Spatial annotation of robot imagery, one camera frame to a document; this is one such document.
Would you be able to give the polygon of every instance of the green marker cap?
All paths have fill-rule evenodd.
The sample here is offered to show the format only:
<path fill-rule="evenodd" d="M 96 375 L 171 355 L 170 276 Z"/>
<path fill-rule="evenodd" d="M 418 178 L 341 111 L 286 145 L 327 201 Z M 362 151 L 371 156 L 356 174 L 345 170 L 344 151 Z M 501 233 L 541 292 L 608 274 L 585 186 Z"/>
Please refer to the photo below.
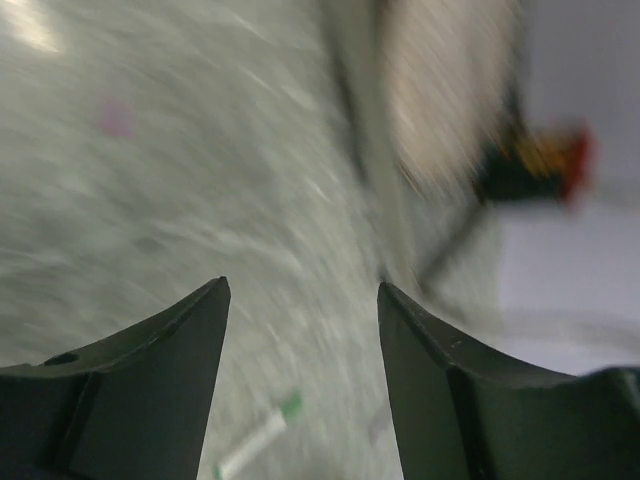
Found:
<path fill-rule="evenodd" d="M 280 411 L 287 423 L 293 420 L 301 409 L 302 394 L 300 392 L 295 392 L 282 405 L 280 405 Z"/>

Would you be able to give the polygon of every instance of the white wall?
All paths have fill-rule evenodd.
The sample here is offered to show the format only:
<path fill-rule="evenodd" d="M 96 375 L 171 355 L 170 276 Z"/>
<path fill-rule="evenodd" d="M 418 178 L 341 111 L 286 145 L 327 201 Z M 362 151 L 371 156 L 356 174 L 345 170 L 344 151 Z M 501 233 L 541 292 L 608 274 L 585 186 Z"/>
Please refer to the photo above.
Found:
<path fill-rule="evenodd" d="M 624 181 L 640 199 L 640 2 L 542 0 L 533 21 L 531 124 L 586 119 L 598 178 Z M 502 348 L 571 373 L 640 364 L 640 202 L 503 219 L 500 295 L 513 336 Z M 532 309 L 547 312 L 523 313 Z"/>

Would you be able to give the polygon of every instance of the gray floor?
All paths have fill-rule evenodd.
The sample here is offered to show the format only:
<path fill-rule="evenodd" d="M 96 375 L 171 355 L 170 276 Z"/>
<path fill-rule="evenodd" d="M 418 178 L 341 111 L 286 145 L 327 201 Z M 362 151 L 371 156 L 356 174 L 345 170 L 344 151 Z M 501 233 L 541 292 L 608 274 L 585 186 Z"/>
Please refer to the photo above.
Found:
<path fill-rule="evenodd" d="M 312 0 L 0 4 L 0 364 L 227 276 L 199 479 L 294 388 L 302 418 L 242 480 L 400 476 L 392 433 L 367 438 L 386 397 L 373 242 L 319 18 Z M 130 135 L 99 124 L 113 102 Z M 451 213 L 430 212 L 434 238 Z M 447 288 L 494 303 L 484 232 Z"/>

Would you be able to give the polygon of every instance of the marker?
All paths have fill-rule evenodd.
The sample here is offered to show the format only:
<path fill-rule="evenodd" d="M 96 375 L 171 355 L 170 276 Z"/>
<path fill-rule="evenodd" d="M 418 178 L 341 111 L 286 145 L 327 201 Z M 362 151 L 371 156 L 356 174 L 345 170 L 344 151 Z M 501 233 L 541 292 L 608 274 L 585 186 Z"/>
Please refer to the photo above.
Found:
<path fill-rule="evenodd" d="M 216 480 L 230 480 L 287 429 L 302 408 L 302 395 L 295 392 L 267 420 L 213 469 Z"/>

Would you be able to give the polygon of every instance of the white marker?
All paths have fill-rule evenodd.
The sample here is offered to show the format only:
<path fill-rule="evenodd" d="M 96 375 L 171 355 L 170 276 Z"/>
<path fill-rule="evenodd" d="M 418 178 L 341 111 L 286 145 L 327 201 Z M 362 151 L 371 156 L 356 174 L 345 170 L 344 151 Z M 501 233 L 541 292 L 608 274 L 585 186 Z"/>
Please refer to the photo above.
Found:
<path fill-rule="evenodd" d="M 230 480 L 249 464 L 262 450 L 264 450 L 278 435 L 287 429 L 287 423 L 296 416 L 302 408 L 302 396 L 299 392 L 293 394 L 256 430 L 253 431 L 236 448 L 231 455 L 220 462 L 213 470 L 216 480 Z"/>

